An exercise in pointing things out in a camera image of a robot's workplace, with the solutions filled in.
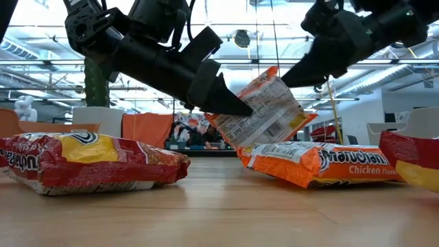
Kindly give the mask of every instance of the logo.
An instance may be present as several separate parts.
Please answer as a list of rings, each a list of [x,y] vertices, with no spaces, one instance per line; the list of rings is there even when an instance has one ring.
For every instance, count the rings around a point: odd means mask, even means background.
[[[84,132],[75,134],[64,134],[66,137],[71,137],[79,141],[83,145],[90,145],[95,143],[99,139],[99,135],[96,133]]]
[[[38,171],[38,164],[40,163],[39,155],[20,154],[0,148],[0,156],[6,158],[6,161],[10,167],[15,167],[21,170],[21,172]]]
[[[320,157],[321,168],[320,171],[329,168],[332,163],[349,163],[349,164],[361,164],[361,165],[389,165],[387,159],[374,152],[363,151],[330,151],[319,150],[318,155]]]

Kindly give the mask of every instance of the wooden table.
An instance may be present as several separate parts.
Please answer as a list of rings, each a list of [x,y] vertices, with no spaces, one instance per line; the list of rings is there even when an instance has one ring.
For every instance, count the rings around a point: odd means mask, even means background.
[[[193,158],[151,191],[50,198],[0,178],[0,246],[439,246],[439,194],[407,185],[304,190]]]

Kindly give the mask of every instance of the instant noodle package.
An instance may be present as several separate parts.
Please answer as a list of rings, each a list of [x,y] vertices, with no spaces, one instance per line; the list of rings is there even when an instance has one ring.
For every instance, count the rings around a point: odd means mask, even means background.
[[[438,139],[382,132],[379,147],[407,183],[439,193]]]
[[[287,141],[239,149],[245,167],[307,188],[399,180],[378,147]]]
[[[234,148],[288,140],[318,116],[304,113],[277,72],[270,67],[238,93],[253,109],[252,116],[204,115]]]
[[[95,133],[29,133],[0,139],[0,173],[36,193],[134,191],[187,175],[187,156]]]

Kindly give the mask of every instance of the green plant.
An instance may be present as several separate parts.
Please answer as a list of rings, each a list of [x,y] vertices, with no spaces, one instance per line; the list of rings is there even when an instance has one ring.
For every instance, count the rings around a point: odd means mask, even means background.
[[[102,70],[90,58],[84,59],[85,102],[87,106],[110,107],[110,90],[108,80]]]

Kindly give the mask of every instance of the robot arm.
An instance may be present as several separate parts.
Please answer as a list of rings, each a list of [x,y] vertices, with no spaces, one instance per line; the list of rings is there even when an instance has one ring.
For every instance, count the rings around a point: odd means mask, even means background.
[[[319,86],[329,75],[338,78],[347,68],[401,41],[411,47],[427,39],[430,23],[439,19],[439,1],[351,0],[361,17],[343,10],[343,0],[317,0],[301,26],[315,36],[308,54],[289,70],[289,87]]]
[[[128,16],[103,10],[96,0],[64,0],[70,46],[98,62],[114,81],[118,72],[182,102],[211,113],[251,115],[252,109],[231,93],[220,64],[206,59],[222,40],[206,27],[181,52],[180,37],[190,15],[185,0],[136,0]],[[164,47],[174,32],[172,46]]]

